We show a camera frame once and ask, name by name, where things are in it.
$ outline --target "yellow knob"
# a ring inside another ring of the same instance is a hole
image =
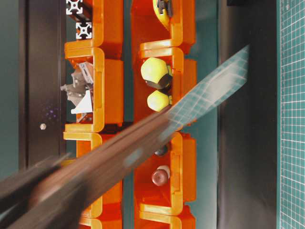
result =
[[[147,104],[149,108],[159,112],[168,105],[172,104],[171,96],[168,96],[159,91],[154,91],[147,97]]]
[[[153,4],[153,10],[158,18],[158,20],[162,23],[162,25],[169,31],[170,30],[170,17],[168,15],[168,12],[166,9],[162,10],[162,13],[160,13],[159,10],[159,4],[158,0],[152,0]]]
[[[141,66],[142,78],[146,83],[156,89],[163,89],[172,80],[172,69],[164,60],[151,57]]]

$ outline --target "black panel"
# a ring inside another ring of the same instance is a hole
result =
[[[227,0],[228,6],[242,6],[247,0]]]
[[[220,6],[220,60],[250,44],[246,85],[220,106],[219,229],[276,227],[276,1]]]
[[[20,55],[24,63],[20,71],[20,166],[32,165],[48,156],[65,152],[62,132],[65,123],[66,98],[60,93],[65,83],[65,1],[23,1],[26,5],[24,45]]]

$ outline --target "green cutting mat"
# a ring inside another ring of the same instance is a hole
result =
[[[305,228],[305,0],[279,0],[278,228]]]

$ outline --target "translucent blade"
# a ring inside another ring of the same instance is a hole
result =
[[[200,118],[234,94],[247,81],[249,46],[244,47],[201,80],[169,111],[170,129]]]

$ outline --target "orange storage bin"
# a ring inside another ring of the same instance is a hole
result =
[[[170,168],[169,181],[159,187],[152,173],[162,165]],[[196,143],[189,134],[176,132],[171,150],[153,155],[134,172],[134,201],[139,211],[179,215],[185,202],[196,199]]]
[[[123,62],[105,59],[100,48],[66,50],[65,54],[74,69],[81,62],[93,63],[93,118],[85,123],[66,124],[65,131],[100,132],[105,124],[121,126],[124,119]]]
[[[181,49],[165,48],[141,51],[133,71],[135,122],[154,113],[147,105],[147,97],[156,89],[149,87],[141,75],[141,66],[150,57],[163,59],[171,65],[173,71],[171,89],[173,104],[177,103],[197,83],[197,62],[185,59]]]
[[[180,47],[189,53],[195,43],[195,0],[173,0],[169,31],[157,18],[153,0],[133,0],[131,10],[134,51]]]
[[[120,59],[123,44],[123,0],[83,0],[92,8],[92,39],[67,42],[65,50],[100,47],[106,58]]]
[[[94,148],[100,146],[102,141],[107,141],[113,135],[99,135],[97,133],[72,133],[63,132],[65,140],[76,140],[76,157],[81,157]],[[97,199],[90,207],[83,211],[82,216],[96,218],[103,212],[105,206],[109,204],[121,203],[122,201],[122,181],[108,190],[102,197]]]
[[[196,222],[189,206],[184,206],[179,216],[139,211],[135,220],[135,229],[196,229]]]
[[[120,204],[107,205],[104,213],[95,219],[81,217],[79,229],[122,229]]]

